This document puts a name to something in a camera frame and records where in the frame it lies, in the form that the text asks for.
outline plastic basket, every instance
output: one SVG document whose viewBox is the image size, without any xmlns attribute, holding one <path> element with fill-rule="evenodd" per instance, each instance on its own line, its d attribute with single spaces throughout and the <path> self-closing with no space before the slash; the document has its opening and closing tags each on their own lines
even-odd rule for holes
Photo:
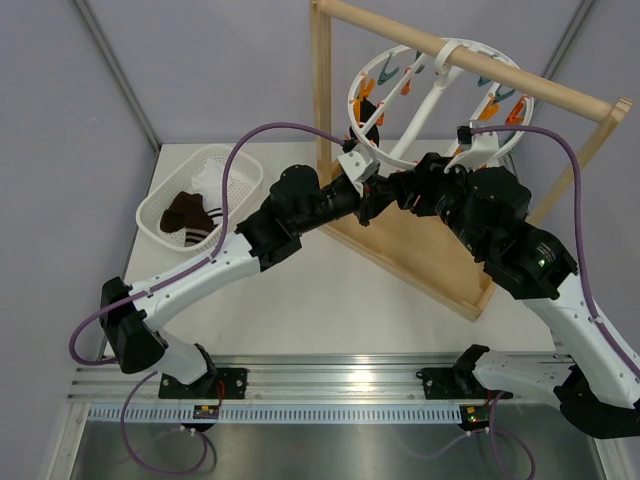
<svg viewBox="0 0 640 480">
<path fill-rule="evenodd" d="M 136 223 L 140 230 L 165 247 L 176 252 L 200 253 L 213 247 L 220 237 L 220 225 L 197 245 L 184 246 L 185 229 L 174 233 L 160 230 L 160 218 L 181 191 L 192 193 L 191 178 L 200 173 L 207 162 L 224 164 L 231 149 L 225 145 L 207 145 L 191 155 L 164 182 L 162 182 L 138 207 Z M 229 191 L 229 230 L 244 218 L 251 204 L 259 195 L 262 183 L 262 166 L 249 155 L 238 152 L 231 167 L 233 180 Z"/>
</svg>

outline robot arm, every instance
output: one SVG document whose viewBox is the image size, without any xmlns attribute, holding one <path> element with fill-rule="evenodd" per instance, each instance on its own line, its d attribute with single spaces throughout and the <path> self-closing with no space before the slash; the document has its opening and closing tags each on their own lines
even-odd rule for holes
<svg viewBox="0 0 640 480">
<path fill-rule="evenodd" d="M 599 438 L 640 435 L 636 353 L 606 315 L 591 318 L 576 262 L 552 234 L 525 222 L 531 193 L 503 168 L 446 173 L 448 159 L 428 154 L 408 184 L 407 208 L 438 215 L 484 271 L 536 313 L 575 365 L 524 362 L 473 346 L 454 372 L 489 390 L 505 390 L 559 408 Z"/>
<path fill-rule="evenodd" d="M 303 233 L 357 212 L 362 203 L 358 190 L 345 175 L 320 188 L 315 170 L 295 165 L 272 185 L 260 209 L 226 237 L 215 259 L 205 252 L 130 286 L 119 277 L 106 282 L 102 288 L 103 307 L 149 292 L 100 319 L 122 372 L 157 370 L 195 394 L 208 392 L 216 378 L 209 354 L 200 345 L 187 344 L 163 327 L 207 295 L 285 260 L 302 247 Z M 170 285 L 152 292 L 152 286 L 171 278 L 174 281 Z"/>
<path fill-rule="evenodd" d="M 395 201 L 417 216 L 439 216 L 474 259 L 484 262 L 484 271 L 538 314 L 577 362 L 522 362 L 474 345 L 452 368 L 463 389 L 465 382 L 474 381 L 547 403 L 596 437 L 640 435 L 638 378 L 633 365 L 625 363 L 603 336 L 603 329 L 635 365 L 637 355 L 606 316 L 590 318 L 576 262 L 555 236 L 525 222 L 531 193 L 515 176 L 504 168 L 447 169 L 450 159 L 427 154 L 414 170 L 380 177 L 364 145 L 339 160 L 343 174 L 324 188 L 311 167 L 285 170 L 260 209 L 227 237 L 216 259 L 204 253 L 130 287 L 120 278 L 107 282 L 103 306 L 151 292 L 152 285 L 206 263 L 101 318 L 121 370 L 159 370 L 196 394 L 207 392 L 216 378 L 209 354 L 171 336 L 164 325 L 225 285 L 285 260 L 301 248 L 303 233 L 352 213 L 366 226 Z"/>
</svg>

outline wooden rack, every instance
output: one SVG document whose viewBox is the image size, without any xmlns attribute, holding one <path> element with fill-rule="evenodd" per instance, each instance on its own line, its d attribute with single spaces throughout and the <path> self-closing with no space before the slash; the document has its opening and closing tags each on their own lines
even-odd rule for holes
<svg viewBox="0 0 640 480">
<path fill-rule="evenodd" d="M 340 0 L 312 0 L 315 124 L 325 132 L 331 132 L 332 18 L 432 57 L 437 56 L 446 44 L 442 38 Z M 447 63 L 596 122 L 595 130 L 578 152 L 581 168 L 589 163 L 632 105 L 625 98 L 620 98 L 615 105 L 610 104 L 463 46 L 449 55 Z M 317 154 L 320 181 L 327 184 L 332 178 L 331 145 L 328 140 L 317 140 Z M 530 216 L 529 222 L 538 224 L 572 180 L 573 172 L 568 166 Z M 358 225 L 353 218 L 344 218 L 326 227 L 325 231 L 470 320 L 478 318 L 495 289 L 495 284 L 482 272 L 482 266 L 473 262 L 469 252 L 439 219 L 418 219 L 408 212 L 390 207 L 367 228 Z"/>
</svg>

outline cable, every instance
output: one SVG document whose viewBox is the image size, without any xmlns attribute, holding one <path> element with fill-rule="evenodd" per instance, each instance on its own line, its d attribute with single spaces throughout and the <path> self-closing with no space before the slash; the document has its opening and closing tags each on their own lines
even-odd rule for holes
<svg viewBox="0 0 640 480">
<path fill-rule="evenodd" d="M 428 455 L 424 455 L 422 453 L 414 452 L 413 450 L 411 450 L 411 448 L 409 448 L 409 446 L 407 446 L 404 443 L 404 441 L 402 440 L 400 435 L 398 435 L 398 432 L 396 432 L 393 427 L 389 426 L 389 429 L 391 430 L 391 433 L 393 434 L 393 436 L 396 438 L 396 441 L 403 447 L 404 451 L 406 453 L 408 453 L 409 456 L 411 456 L 413 458 L 416 458 L 418 460 L 424 460 L 424 461 L 434 460 L 434 459 L 440 457 L 441 455 L 444 455 L 446 452 L 451 450 L 455 445 L 457 445 L 459 442 L 461 442 L 465 438 L 469 438 L 472 435 L 478 435 L 480 433 L 486 433 L 486 430 L 484 428 L 479 428 L 477 430 L 471 430 L 469 432 L 465 432 L 462 435 L 459 435 L 456 438 L 454 438 L 453 440 L 451 440 L 449 443 L 447 443 L 444 447 L 442 447 L 437 452 L 431 453 L 431 454 L 428 454 Z"/>
<path fill-rule="evenodd" d="M 266 125 L 262 125 L 261 127 L 255 128 L 253 130 L 251 130 L 249 133 L 247 133 L 245 136 L 243 136 L 240 140 L 238 140 L 238 142 L 236 143 L 236 145 L 233 147 L 233 149 L 231 150 L 231 152 L 229 153 L 229 156 L 227 158 L 227 161 L 225 162 L 225 166 L 224 166 L 224 170 L 222 172 L 222 230 L 220 233 L 220 238 L 218 239 L 218 243 L 216 244 L 216 246 L 214 247 L 213 251 L 211 252 L 211 255 L 209 255 L 208 257 L 202 259 L 200 262 L 192 265 L 191 267 L 183 270 L 180 273 L 177 273 L 176 275 L 163 280 L 162 282 L 157 283 L 156 285 L 153 285 L 152 287 L 149 288 L 148 291 L 141 291 L 138 292 L 134 295 L 130 295 L 127 298 L 124 298 L 122 300 L 118 300 L 117 302 L 114 302 L 110 305 L 107 305 L 103 308 L 101 308 L 100 310 L 98 310 L 97 312 L 93 313 L 92 315 L 88 316 L 87 318 L 85 318 L 80 325 L 78 325 L 76 327 L 76 329 L 73 331 L 73 333 L 71 334 L 71 337 L 69 338 L 69 355 L 71 355 L 71 358 L 73 358 L 73 360 L 75 360 L 77 363 L 79 363 L 80 365 L 85 365 L 85 366 L 99 366 L 99 365 L 108 365 L 108 364 L 113 364 L 113 363 L 117 363 L 117 359 L 116 358 L 107 358 L 107 359 L 103 359 L 103 360 L 97 360 L 97 361 L 91 361 L 91 360 L 86 360 L 82 357 L 80 357 L 80 355 L 78 354 L 78 352 L 76 351 L 76 342 L 78 340 L 78 337 L 80 336 L 80 333 L 82 333 L 82 331 L 87 328 L 87 326 L 89 326 L 94 320 L 102 317 L 103 315 L 106 315 L 107 313 L 109 313 L 111 310 L 114 310 L 116 308 L 119 308 L 123 305 L 126 305 L 128 303 L 132 303 L 135 302 L 136 300 L 143 298 L 144 296 L 151 294 L 153 295 L 153 293 L 157 292 L 158 290 L 161 290 L 169 285 L 171 285 L 172 283 L 175 283 L 183 278 L 185 278 L 188 275 L 191 275 L 193 272 L 195 272 L 196 270 L 204 267 L 205 265 L 208 265 L 210 262 L 212 262 L 215 257 L 218 255 L 218 253 L 220 253 L 220 250 L 222 250 L 222 246 L 224 244 L 224 241 L 226 239 L 227 236 L 227 230 L 228 230 L 228 225 L 229 225 L 229 199 L 228 199 L 228 192 L 227 192 L 227 187 L 228 187 L 228 183 L 229 183 L 229 176 L 231 174 L 231 164 L 233 163 L 233 160 L 235 159 L 236 155 L 238 154 L 238 152 L 240 151 L 240 148 L 242 148 L 242 146 L 247 143 L 247 141 L 249 141 L 253 136 L 267 131 L 267 130 L 272 130 L 272 129 L 276 129 L 276 128 L 289 128 L 289 129 L 293 129 L 293 130 L 301 130 L 304 132 L 309 132 L 309 133 L 313 133 L 315 135 L 318 135 L 322 138 L 325 138 L 331 142 L 337 143 L 338 145 L 342 145 L 344 143 L 343 140 L 340 140 L 338 137 L 334 137 L 333 135 L 330 135 L 328 133 L 323 132 L 322 130 L 318 130 L 317 128 L 313 128 L 313 127 L 309 127 L 306 125 L 301 125 L 301 124 L 297 124 L 297 123 L 287 123 L 287 122 L 276 122 L 276 123 L 268 123 Z M 209 439 L 203 435 L 202 433 L 198 432 L 198 431 L 192 431 L 192 433 L 196 434 L 200 440 L 202 440 L 202 444 L 204 446 L 204 450 L 202 452 L 202 457 L 200 458 L 200 460 L 198 460 L 198 462 L 191 468 L 181 471 L 181 472 L 172 472 L 172 471 L 168 471 L 168 470 L 161 470 L 158 468 L 155 468 L 147 463 L 145 463 L 142 459 L 140 459 L 140 457 L 138 457 L 138 455 L 136 454 L 135 450 L 131 447 L 131 444 L 129 443 L 129 439 L 127 438 L 127 431 L 125 429 L 125 416 L 126 416 L 126 411 L 127 411 L 127 407 L 129 406 L 129 403 L 131 402 L 131 399 L 133 398 L 133 396 L 135 395 L 135 393 L 138 391 L 138 389 L 147 381 L 149 380 L 151 377 L 153 377 L 154 375 L 156 375 L 158 372 L 153 372 L 150 373 L 149 375 L 147 375 L 146 377 L 144 377 L 135 387 L 133 387 L 133 390 L 131 390 L 131 393 L 129 394 L 129 396 L 127 397 L 126 401 L 124 402 L 124 405 L 122 407 L 122 413 L 120 415 L 120 432 L 122 434 L 122 440 L 124 442 L 124 446 L 125 449 L 127 450 L 127 453 L 129 454 L 129 456 L 142 468 L 144 468 L 145 470 L 148 470 L 150 472 L 159 474 L 159 475 L 166 475 L 166 476 L 173 476 L 173 477 L 182 477 L 185 475 L 191 475 L 192 473 L 195 473 L 204 463 L 206 456 L 207 456 L 207 442 L 209 441 Z M 197 418 L 217 418 L 218 412 L 220 410 L 220 407 L 222 405 L 222 400 L 224 398 L 224 395 L 226 393 L 226 388 L 224 383 L 219 382 L 220 383 L 220 387 L 218 387 L 218 384 L 216 384 L 216 389 L 218 390 L 218 406 L 216 409 L 216 415 L 215 416 L 206 416 L 206 415 L 199 415 Z M 163 436 L 168 435 L 168 433 L 165 433 L 163 435 L 159 435 L 158 437 L 154 438 L 153 441 L 157 440 L 158 438 L 162 438 Z"/>
<path fill-rule="evenodd" d="M 129 406 L 129 403 L 131 403 L 131 399 L 136 394 L 136 392 L 140 389 L 140 387 L 147 380 L 149 380 L 151 377 L 157 374 L 158 372 L 151 372 L 149 375 L 147 375 L 142 380 L 140 380 L 136 384 L 136 386 L 133 387 L 133 390 L 131 390 L 131 393 L 129 393 L 129 396 L 127 397 L 127 399 L 124 402 L 124 405 L 122 406 L 122 413 L 120 414 L 120 433 L 122 434 L 122 441 L 124 442 L 124 448 L 127 450 L 127 453 L 132 458 L 132 460 L 136 462 L 139 466 L 144 468 L 145 470 L 156 473 L 158 475 L 166 475 L 169 477 L 182 477 L 185 475 L 191 475 L 192 473 L 195 473 L 202 466 L 205 459 L 207 458 L 207 451 L 208 451 L 207 437 L 205 437 L 202 433 L 198 432 L 197 430 L 191 430 L 191 433 L 197 435 L 198 438 L 200 438 L 200 440 L 202 441 L 202 446 L 204 447 L 202 451 L 202 456 L 200 457 L 200 460 L 198 460 L 196 464 L 193 465 L 191 468 L 178 471 L 178 472 L 171 471 L 171 470 L 162 470 L 160 468 L 153 467 L 148 463 L 144 462 L 140 457 L 138 457 L 135 450 L 129 443 L 129 439 L 127 438 L 127 431 L 126 431 L 125 422 L 124 422 L 126 413 L 127 413 L 127 407 Z"/>
<path fill-rule="evenodd" d="M 533 453 L 531 453 L 531 450 L 529 449 L 527 444 L 524 443 L 524 441 L 522 441 L 519 437 L 517 437 L 513 433 L 505 432 L 504 430 L 497 430 L 493 426 L 496 418 L 496 412 L 495 412 L 496 406 L 498 405 L 498 401 L 502 398 L 503 395 L 504 395 L 504 392 L 500 392 L 498 395 L 496 395 L 496 398 L 493 401 L 493 404 L 491 405 L 491 411 L 489 413 L 489 438 L 491 439 L 491 449 L 493 450 L 493 457 L 496 459 L 496 463 L 498 464 L 498 467 L 500 467 L 502 474 L 509 480 L 515 480 L 514 477 L 512 477 L 511 474 L 505 468 L 500 458 L 500 455 L 498 454 L 498 446 L 496 444 L 495 434 L 497 433 L 498 435 L 502 435 L 504 437 L 510 438 L 511 440 L 516 442 L 518 445 L 520 445 L 522 449 L 525 451 L 525 453 L 527 454 L 527 456 L 529 457 L 529 462 L 531 463 L 531 473 L 527 477 L 527 480 L 532 480 L 536 476 L 536 461 L 533 458 Z"/>
<path fill-rule="evenodd" d="M 229 184 L 229 175 L 231 174 L 231 164 L 233 163 L 233 160 L 235 159 L 238 152 L 240 151 L 240 148 L 242 148 L 242 146 L 245 143 L 247 143 L 252 137 L 254 137 L 255 135 L 261 132 L 265 132 L 267 130 L 273 130 L 276 128 L 288 128 L 292 130 L 301 130 L 303 132 L 313 133 L 314 135 L 325 138 L 333 143 L 337 143 L 338 145 L 342 145 L 344 143 L 344 140 L 340 140 L 338 137 L 334 137 L 333 135 L 325 133 L 322 130 L 318 130 L 317 128 L 309 127 L 307 125 L 302 125 L 299 123 L 288 123 L 288 122 L 267 123 L 266 125 L 262 125 L 260 127 L 254 128 L 245 136 L 243 136 L 240 140 L 238 140 L 238 143 L 235 144 L 235 146 L 229 153 L 229 157 L 225 162 L 224 170 L 222 172 L 222 227 L 221 227 L 222 230 L 220 233 L 220 238 L 218 240 L 218 243 L 214 247 L 211 255 L 209 255 L 209 257 L 207 258 L 202 259 L 200 262 L 192 265 L 186 270 L 183 270 L 182 272 L 175 274 L 173 277 L 167 278 L 166 280 L 163 280 L 162 282 L 159 282 L 153 285 L 148 292 L 147 291 L 138 292 L 135 295 L 131 295 L 122 300 L 118 300 L 117 302 L 107 305 L 106 307 L 98 310 L 97 312 L 85 318 L 80 323 L 80 325 L 78 325 L 76 329 L 73 331 L 73 333 L 71 334 L 71 338 L 69 338 L 69 355 L 71 355 L 71 358 L 73 358 L 80 365 L 89 366 L 89 367 L 117 363 L 117 360 L 115 358 L 107 358 L 107 359 L 98 360 L 98 361 L 91 361 L 91 360 L 86 360 L 80 357 L 80 355 L 78 355 L 78 352 L 76 351 L 76 341 L 78 340 L 80 333 L 82 333 L 82 331 L 85 328 L 87 328 L 87 326 L 91 324 L 94 320 L 96 320 L 99 317 L 102 317 L 103 315 L 106 315 L 111 310 L 121 307 L 122 305 L 135 302 L 136 300 L 139 300 L 140 298 L 148 295 L 149 293 L 153 294 L 158 290 L 161 290 L 164 287 L 167 287 L 172 283 L 175 283 L 178 280 L 183 279 L 184 277 L 192 274 L 196 270 L 204 267 L 205 265 L 208 265 L 211 261 L 213 261 L 213 259 L 218 255 L 218 253 L 220 253 L 220 250 L 222 250 L 222 246 L 227 237 L 227 230 L 229 226 L 229 199 L 228 199 L 227 187 Z"/>
<path fill-rule="evenodd" d="M 634 373 L 637 378 L 640 378 L 640 367 L 626 354 L 624 349 L 618 344 L 613 337 L 607 326 L 600 321 L 597 321 L 600 314 L 596 308 L 593 294 L 591 293 L 591 284 L 589 283 L 589 275 L 587 273 L 587 261 L 584 254 L 584 241 L 582 238 L 582 177 L 580 175 L 580 163 L 578 157 L 571 148 L 571 145 L 551 130 L 547 130 L 542 127 L 532 127 L 527 125 L 496 125 L 492 127 L 472 128 L 472 134 L 489 133 L 489 132 L 530 132 L 545 135 L 552 138 L 560 144 L 560 146 L 567 153 L 569 160 L 571 161 L 571 168 L 573 169 L 574 177 L 574 192 L 573 192 L 573 216 L 574 216 L 574 234 L 576 238 L 576 251 L 578 253 L 578 265 L 580 267 L 580 282 L 582 283 L 582 293 L 589 310 L 589 315 L 595 321 L 596 327 L 605 338 L 609 346 L 616 352 L 624 364 Z"/>
<path fill-rule="evenodd" d="M 453 440 L 451 440 L 449 443 L 447 443 L 444 447 L 442 447 L 437 452 L 432 453 L 432 454 L 428 454 L 428 455 L 424 455 L 422 453 L 418 453 L 418 452 L 413 451 L 411 448 L 409 448 L 404 443 L 402 438 L 398 435 L 398 433 L 393 428 L 391 428 L 391 432 L 393 433 L 393 436 L 396 438 L 398 443 L 403 447 L 403 449 L 404 449 L 404 451 L 406 453 L 408 453 L 413 458 L 416 458 L 418 460 L 424 460 L 424 461 L 435 460 L 436 458 L 444 455 L 446 452 L 451 450 L 455 445 L 457 445 L 459 442 L 461 442 L 462 440 L 464 440 L 466 438 L 469 438 L 469 437 L 475 436 L 475 435 L 479 435 L 479 434 L 482 434 L 482 433 L 489 433 L 490 440 L 491 440 L 491 449 L 493 450 L 493 455 L 494 455 L 494 457 L 496 459 L 496 463 L 498 464 L 498 467 L 500 467 L 500 470 L 502 471 L 502 473 L 504 474 L 504 476 L 506 478 L 508 478 L 509 480 L 514 480 L 514 478 L 509 474 L 509 472 L 507 472 L 506 469 L 504 468 L 504 465 L 502 464 L 502 459 L 499 457 L 498 451 L 496 449 L 496 443 L 495 443 L 494 437 L 495 437 L 495 435 L 500 435 L 502 437 L 505 437 L 505 438 L 508 438 L 510 440 L 513 440 L 518 445 L 520 445 L 520 447 L 522 447 L 522 449 L 525 451 L 525 453 L 529 457 L 529 462 L 531 463 L 531 473 L 529 474 L 529 477 L 527 477 L 527 480 L 532 480 L 535 477 L 535 474 L 536 474 L 536 463 L 535 463 L 535 459 L 533 458 L 533 453 L 531 452 L 529 447 L 524 443 L 523 440 L 521 440 L 519 437 L 517 437 L 513 433 L 507 432 L 507 431 L 504 431 L 504 430 L 500 430 L 500 429 L 497 429 L 497 428 L 493 428 L 491 426 L 491 417 L 489 418 L 489 425 L 490 426 L 487 429 L 479 428 L 477 430 L 471 430 L 471 431 L 465 432 L 462 435 L 459 435 L 458 437 L 456 437 Z"/>
</svg>

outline clothespin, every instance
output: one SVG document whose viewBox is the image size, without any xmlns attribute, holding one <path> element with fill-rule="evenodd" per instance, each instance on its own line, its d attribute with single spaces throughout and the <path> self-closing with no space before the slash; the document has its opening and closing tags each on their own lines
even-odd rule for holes
<svg viewBox="0 0 640 480">
<path fill-rule="evenodd" d="M 396 74 L 400 71 L 400 67 L 396 67 L 394 70 L 387 72 L 387 67 L 389 66 L 391 57 L 393 57 L 393 53 L 389 54 L 389 57 L 387 57 L 387 61 L 384 62 L 384 65 L 382 66 L 382 71 L 380 72 L 380 75 L 378 75 L 378 85 L 384 85 L 386 82 L 395 77 Z"/>
<path fill-rule="evenodd" d="M 383 103 L 384 102 L 378 103 L 378 107 L 377 108 L 380 108 Z M 378 117 L 378 120 L 376 120 L 376 125 L 378 125 L 379 127 L 384 125 L 384 113 Z"/>
<path fill-rule="evenodd" d="M 362 101 L 365 98 L 367 98 L 369 95 L 371 95 L 371 92 L 373 92 L 374 86 L 375 86 L 375 82 L 373 78 L 369 82 L 369 85 L 367 85 L 367 74 L 363 73 L 362 80 L 360 80 L 360 91 L 358 92 L 358 99 Z"/>
<path fill-rule="evenodd" d="M 495 103 L 495 96 L 490 93 L 489 97 L 491 97 L 491 100 L 489 100 L 487 106 L 484 107 L 484 110 L 482 110 L 482 113 L 478 116 L 478 120 L 491 120 L 491 118 L 500 111 L 500 105 L 496 105 Z"/>
<path fill-rule="evenodd" d="M 422 52 L 419 50 L 416 50 L 416 60 L 420 57 L 420 55 L 422 55 Z M 416 75 L 418 75 L 419 73 L 422 73 L 422 70 L 424 70 L 424 65 L 420 65 L 418 67 L 418 70 L 416 70 Z"/>
<path fill-rule="evenodd" d="M 506 100 L 507 98 L 509 98 L 511 95 L 513 95 L 514 93 L 516 93 L 515 90 L 510 90 L 507 93 L 500 93 L 500 89 L 502 88 L 502 85 L 500 85 L 498 87 L 498 90 L 496 90 L 496 98 L 495 98 L 495 103 L 500 103 L 503 100 Z"/>
<path fill-rule="evenodd" d="M 404 73 L 406 74 L 409 70 L 411 70 L 411 67 L 405 68 Z M 410 91 L 411 91 L 411 80 L 405 83 L 404 87 L 402 87 L 402 90 L 400 90 L 400 93 L 402 95 L 409 95 Z"/>
<path fill-rule="evenodd" d="M 356 117 L 356 122 L 360 122 L 360 99 L 352 98 L 349 103 L 353 103 L 353 116 Z"/>
<path fill-rule="evenodd" d="M 527 106 L 527 98 L 529 98 L 527 95 L 520 97 L 520 100 L 518 100 L 518 103 L 516 103 L 516 106 L 513 107 L 513 110 L 511 110 L 511 113 L 507 117 L 505 125 L 520 125 L 524 122 L 524 117 L 521 115 L 521 112 Z"/>
</svg>

